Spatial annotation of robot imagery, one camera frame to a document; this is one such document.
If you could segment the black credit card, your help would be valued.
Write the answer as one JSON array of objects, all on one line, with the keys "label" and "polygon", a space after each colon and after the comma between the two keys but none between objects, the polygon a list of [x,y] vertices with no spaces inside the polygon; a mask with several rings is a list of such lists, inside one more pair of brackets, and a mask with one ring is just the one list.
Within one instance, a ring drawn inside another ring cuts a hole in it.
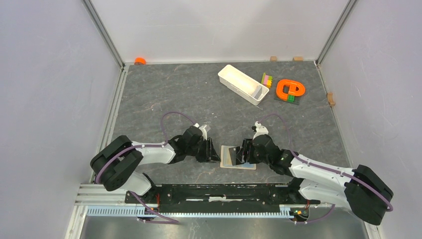
[{"label": "black credit card", "polygon": [[243,149],[240,146],[230,147],[228,149],[231,165],[237,166],[244,164]]}]

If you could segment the beige card holder wallet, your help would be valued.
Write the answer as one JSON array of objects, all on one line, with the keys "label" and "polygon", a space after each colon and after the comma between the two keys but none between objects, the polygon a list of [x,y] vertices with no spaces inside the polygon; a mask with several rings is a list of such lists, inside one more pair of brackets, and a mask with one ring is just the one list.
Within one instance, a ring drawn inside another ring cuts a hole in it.
[{"label": "beige card holder wallet", "polygon": [[235,152],[235,146],[222,145],[221,146],[221,162],[220,167],[226,169],[244,169],[244,170],[256,170],[256,164],[244,163],[240,165],[233,165],[231,160],[231,152]]}]

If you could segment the grey credit card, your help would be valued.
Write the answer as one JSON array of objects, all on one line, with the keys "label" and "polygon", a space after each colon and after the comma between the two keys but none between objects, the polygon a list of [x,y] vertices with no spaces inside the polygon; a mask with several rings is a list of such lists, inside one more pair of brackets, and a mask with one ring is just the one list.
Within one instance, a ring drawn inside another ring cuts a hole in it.
[{"label": "grey credit card", "polygon": [[257,86],[254,92],[251,94],[251,96],[255,99],[259,99],[262,95],[262,87]]}]

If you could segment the white plastic bin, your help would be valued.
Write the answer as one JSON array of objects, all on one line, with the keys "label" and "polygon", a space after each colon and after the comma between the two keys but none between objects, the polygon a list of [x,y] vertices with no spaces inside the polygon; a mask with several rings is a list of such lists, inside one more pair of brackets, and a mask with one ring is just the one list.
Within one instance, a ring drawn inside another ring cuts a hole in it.
[{"label": "white plastic bin", "polygon": [[[249,77],[232,65],[226,65],[218,72],[219,81],[228,87],[230,90],[257,106],[269,93],[269,89],[263,86],[260,82]],[[257,86],[262,87],[262,95],[259,99],[251,96]]]}]

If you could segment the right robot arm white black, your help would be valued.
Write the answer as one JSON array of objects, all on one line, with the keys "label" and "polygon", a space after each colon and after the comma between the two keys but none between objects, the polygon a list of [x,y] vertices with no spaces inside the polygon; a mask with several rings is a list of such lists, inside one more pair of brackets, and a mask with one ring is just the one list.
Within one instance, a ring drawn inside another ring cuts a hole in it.
[{"label": "right robot arm white black", "polygon": [[345,207],[375,226],[392,211],[393,191],[368,166],[353,169],[317,162],[280,149],[267,134],[244,139],[236,148],[236,159],[241,163],[264,163],[277,174],[292,177],[287,195],[293,203],[306,199]]}]

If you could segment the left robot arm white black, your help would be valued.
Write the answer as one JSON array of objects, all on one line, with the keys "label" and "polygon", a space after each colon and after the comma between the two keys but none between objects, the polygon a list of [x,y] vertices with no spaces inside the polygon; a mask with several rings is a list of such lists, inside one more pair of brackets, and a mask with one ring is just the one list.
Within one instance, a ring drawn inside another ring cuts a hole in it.
[{"label": "left robot arm white black", "polygon": [[137,173],[140,165],[174,164],[187,156],[198,162],[219,162],[208,125],[195,124],[183,134],[162,143],[141,143],[120,135],[90,161],[96,174],[95,183],[107,191],[125,189],[132,191],[145,203],[156,198],[156,189],[146,174]]}]

